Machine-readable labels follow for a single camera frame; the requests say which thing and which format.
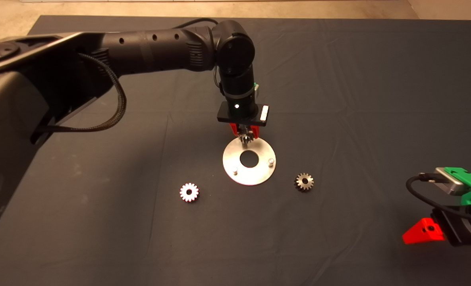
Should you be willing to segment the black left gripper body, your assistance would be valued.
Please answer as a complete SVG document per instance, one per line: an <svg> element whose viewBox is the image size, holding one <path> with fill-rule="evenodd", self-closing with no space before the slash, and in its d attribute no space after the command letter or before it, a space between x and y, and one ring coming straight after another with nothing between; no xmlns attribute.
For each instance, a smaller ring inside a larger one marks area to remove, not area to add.
<svg viewBox="0 0 471 286"><path fill-rule="evenodd" d="M269 106L257 104L255 95L243 99L226 97L217 113L218 122L233 123L245 126L266 126L268 122Z"/></svg>

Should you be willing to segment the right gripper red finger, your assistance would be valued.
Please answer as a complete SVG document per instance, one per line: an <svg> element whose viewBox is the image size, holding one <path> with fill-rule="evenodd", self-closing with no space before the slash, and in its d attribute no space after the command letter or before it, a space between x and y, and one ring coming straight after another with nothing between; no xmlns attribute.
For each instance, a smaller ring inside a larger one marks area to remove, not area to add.
<svg viewBox="0 0 471 286"><path fill-rule="evenodd" d="M444 233L432 218L419 219L402 235L404 244L445 241Z"/></svg>

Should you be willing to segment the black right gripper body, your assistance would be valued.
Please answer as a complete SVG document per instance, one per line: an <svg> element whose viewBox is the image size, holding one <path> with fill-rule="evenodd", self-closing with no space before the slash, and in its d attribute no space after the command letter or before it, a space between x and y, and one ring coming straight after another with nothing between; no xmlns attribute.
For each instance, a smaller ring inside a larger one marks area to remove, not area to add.
<svg viewBox="0 0 471 286"><path fill-rule="evenodd" d="M471 220L437 208L432 210L431 218L452 246L471 246Z"/></svg>

